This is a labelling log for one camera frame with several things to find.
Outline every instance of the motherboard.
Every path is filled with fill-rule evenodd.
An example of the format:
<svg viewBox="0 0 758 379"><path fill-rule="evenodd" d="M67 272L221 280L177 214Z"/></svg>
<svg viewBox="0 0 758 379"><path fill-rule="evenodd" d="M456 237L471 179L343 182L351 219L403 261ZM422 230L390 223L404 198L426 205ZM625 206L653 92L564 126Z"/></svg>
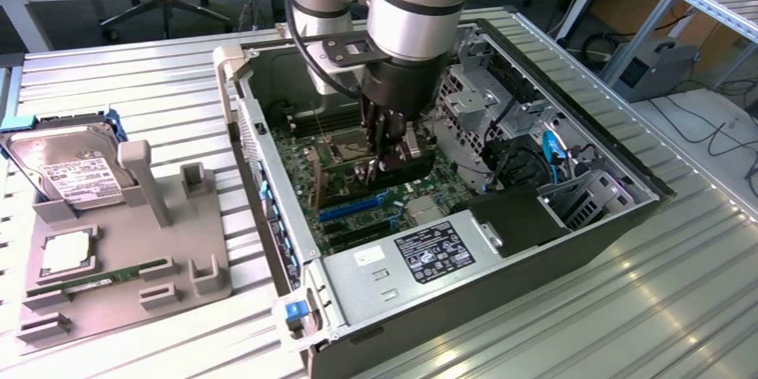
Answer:
<svg viewBox="0 0 758 379"><path fill-rule="evenodd" d="M303 138L272 129L271 136L324 254L444 217L471 196L458 165L442 153L424 178L371 190L355 171L355 165L372 157L360 127Z"/></svg>

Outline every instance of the slotted metal surface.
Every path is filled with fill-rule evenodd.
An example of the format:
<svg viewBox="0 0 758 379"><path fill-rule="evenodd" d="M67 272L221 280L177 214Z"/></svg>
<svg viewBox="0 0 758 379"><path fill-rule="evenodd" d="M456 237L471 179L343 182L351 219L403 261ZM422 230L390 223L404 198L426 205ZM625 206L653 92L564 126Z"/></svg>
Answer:
<svg viewBox="0 0 758 379"><path fill-rule="evenodd" d="M745 377L758 373L758 233L703 173L519 16L488 18L596 120L679 193L592 263L448 332L362 377ZM29 55L19 113L53 114L109 102L131 138L147 138L156 174L201 160L219 174L236 294L168 319L19 358L13 341L31 189L11 168L0 201L0 376L300 377L268 315L275 292L220 136L211 50L276 38L212 36ZM0 189L5 173L0 174Z"/></svg>
<svg viewBox="0 0 758 379"><path fill-rule="evenodd" d="M758 43L758 0L683 0Z"/></svg>

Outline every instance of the robotic arm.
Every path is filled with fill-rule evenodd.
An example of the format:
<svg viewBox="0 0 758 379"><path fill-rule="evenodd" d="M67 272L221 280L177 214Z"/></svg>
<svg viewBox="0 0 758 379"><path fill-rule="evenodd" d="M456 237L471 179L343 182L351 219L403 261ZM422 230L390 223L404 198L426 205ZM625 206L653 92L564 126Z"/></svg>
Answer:
<svg viewBox="0 0 758 379"><path fill-rule="evenodd" d="M375 154L367 181L376 169L402 169L419 154L408 123L432 100L464 1L370 0L368 39L359 43L339 38L323 41L323 50L332 53L332 66L364 65L359 102ZM348 31L350 2L292 0L295 26L290 23L290 28L307 36ZM356 60L347 58L350 53Z"/></svg>

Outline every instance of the power supply label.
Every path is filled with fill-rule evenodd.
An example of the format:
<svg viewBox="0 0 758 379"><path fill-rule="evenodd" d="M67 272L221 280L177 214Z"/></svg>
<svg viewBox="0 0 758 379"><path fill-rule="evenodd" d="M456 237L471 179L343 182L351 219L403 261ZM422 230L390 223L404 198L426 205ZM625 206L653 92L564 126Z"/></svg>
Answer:
<svg viewBox="0 0 758 379"><path fill-rule="evenodd" d="M68 202L79 203L121 194L119 181L103 158L47 164L41 170Z"/></svg>
<svg viewBox="0 0 758 379"><path fill-rule="evenodd" d="M450 222L395 239L395 245L420 284L476 262Z"/></svg>

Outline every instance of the chair wheel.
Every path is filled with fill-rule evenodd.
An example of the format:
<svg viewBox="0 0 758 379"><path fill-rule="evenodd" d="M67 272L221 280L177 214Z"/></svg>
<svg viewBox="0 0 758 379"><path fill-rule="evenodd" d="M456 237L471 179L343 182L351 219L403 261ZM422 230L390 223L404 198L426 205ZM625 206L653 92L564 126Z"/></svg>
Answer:
<svg viewBox="0 0 758 379"><path fill-rule="evenodd" d="M108 42L116 42L119 40L119 31L113 29L103 30L103 38Z"/></svg>

